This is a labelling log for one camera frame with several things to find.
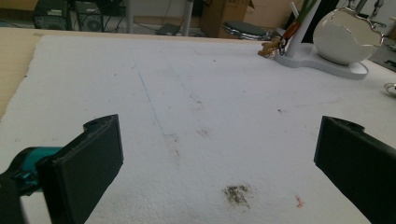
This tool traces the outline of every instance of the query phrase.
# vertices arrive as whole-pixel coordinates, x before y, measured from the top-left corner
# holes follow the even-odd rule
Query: cardboard box
[[[245,22],[274,30],[283,28],[291,14],[290,2],[301,8],[303,1],[291,0],[252,0],[255,8],[249,8],[244,18]]]
[[[234,38],[222,28],[225,21],[242,21],[249,0],[209,0],[205,2],[201,17],[201,30],[210,37]]]

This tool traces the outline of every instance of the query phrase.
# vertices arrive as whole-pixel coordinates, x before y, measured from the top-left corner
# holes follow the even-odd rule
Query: black equipment
[[[33,12],[36,29],[72,30],[67,1],[39,0]]]
[[[75,4],[78,29],[86,32],[103,32],[103,15],[94,2],[79,2]]]
[[[372,223],[396,223],[395,148],[359,124],[323,117],[314,161]]]
[[[28,147],[0,175],[0,224],[28,223],[20,197],[39,189],[52,223],[84,223],[122,163],[117,115],[84,124],[65,147]]]

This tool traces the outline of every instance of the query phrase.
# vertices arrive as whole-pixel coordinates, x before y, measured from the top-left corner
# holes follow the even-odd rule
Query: lamp base
[[[286,52],[285,56],[276,54],[275,61],[287,67],[311,67],[334,76],[355,80],[362,80],[369,74],[369,69],[362,63],[342,65],[320,57],[315,46],[309,43],[302,43],[293,58],[289,58]]]

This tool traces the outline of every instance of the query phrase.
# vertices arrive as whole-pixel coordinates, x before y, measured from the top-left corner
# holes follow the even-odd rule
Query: styrofoam surface
[[[323,115],[349,119],[396,146],[382,91],[395,76],[291,69],[260,48],[43,36],[0,123],[0,168],[119,114],[125,161],[87,223],[369,223],[315,166],[318,129]],[[240,185],[246,202],[230,203]],[[50,222],[41,193],[23,202],[31,223]]]

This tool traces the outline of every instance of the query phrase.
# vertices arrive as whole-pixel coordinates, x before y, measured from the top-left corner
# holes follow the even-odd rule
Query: white stand
[[[192,13],[193,5],[194,5],[194,0],[186,1],[186,6],[184,7],[184,25],[183,25],[183,29],[182,29],[183,36],[189,36],[191,13]]]
[[[126,1],[126,32],[127,34],[134,33],[134,13],[132,11],[132,0]]]
[[[341,65],[332,63],[320,57],[313,44],[302,43],[306,30],[308,29],[320,2],[321,1],[318,0],[308,15],[306,15],[300,29],[290,40],[286,54],[284,56],[276,54],[275,61],[287,67],[311,67],[338,77],[356,80],[364,79],[369,73],[368,68],[364,66],[364,64],[351,63],[349,65]]]

